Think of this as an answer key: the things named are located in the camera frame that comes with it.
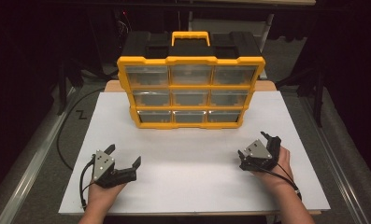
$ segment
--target table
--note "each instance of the table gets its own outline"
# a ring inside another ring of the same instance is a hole
[[[153,130],[137,129],[130,119],[127,95],[112,92],[112,86],[118,84],[109,83],[107,92],[99,96],[59,213],[83,213],[78,196],[81,170],[97,149],[111,144],[117,148],[111,154],[117,169],[128,168],[142,157],[137,181],[121,192],[109,211],[111,215],[275,213],[278,207],[263,184],[238,167],[238,149],[257,138],[266,144],[260,131],[278,135],[291,151],[293,174],[307,210],[319,213],[330,209],[279,91],[256,91],[238,129]]]

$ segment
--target storage organizer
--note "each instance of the storage organizer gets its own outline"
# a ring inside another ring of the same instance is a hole
[[[137,127],[237,128],[264,58],[248,32],[131,32],[118,67]]]

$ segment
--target yellow handle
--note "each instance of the yellow handle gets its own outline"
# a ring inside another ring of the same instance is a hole
[[[176,31],[171,36],[171,46],[176,39],[205,39],[209,46],[208,32],[206,31]]]

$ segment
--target hand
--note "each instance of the hand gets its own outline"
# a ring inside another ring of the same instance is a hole
[[[79,223],[103,223],[104,217],[125,186],[126,184],[122,184],[104,189],[96,184],[91,184],[89,186],[88,205]]]
[[[290,167],[290,151],[285,147],[280,147],[280,153],[278,157],[278,164],[287,172],[287,174],[277,165],[272,169],[273,173],[282,175],[288,179],[293,179],[293,171]],[[293,190],[293,187],[285,180],[278,178],[274,175],[265,172],[252,172],[255,176],[259,177],[261,181],[266,185],[270,192],[277,195],[280,191],[285,189]]]

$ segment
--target gray floor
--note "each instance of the gray floor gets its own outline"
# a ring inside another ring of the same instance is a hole
[[[264,47],[266,73],[270,80],[278,81],[290,74],[293,64],[305,41],[287,43],[283,39],[268,40]],[[105,86],[104,82],[86,80],[85,86],[72,97],[80,97]],[[332,207],[330,211],[315,216],[317,223],[371,223],[371,173],[352,143],[346,128],[335,111],[329,93],[325,91],[322,106],[323,127],[317,128],[310,118],[312,98],[299,98],[294,87],[281,90],[308,156],[318,175],[323,190]],[[60,138],[60,148],[69,165],[75,164],[83,137],[92,117],[97,93],[82,100],[69,114]],[[38,131],[19,156],[0,188],[0,218],[5,219],[7,202],[18,187],[28,165],[38,150],[46,145],[47,136],[54,133],[60,119],[55,113],[57,102],[40,125]],[[13,223],[77,223],[79,217],[58,214],[71,171],[64,166],[54,144],[46,152],[37,177],[31,181],[29,192],[20,201],[20,209]]]

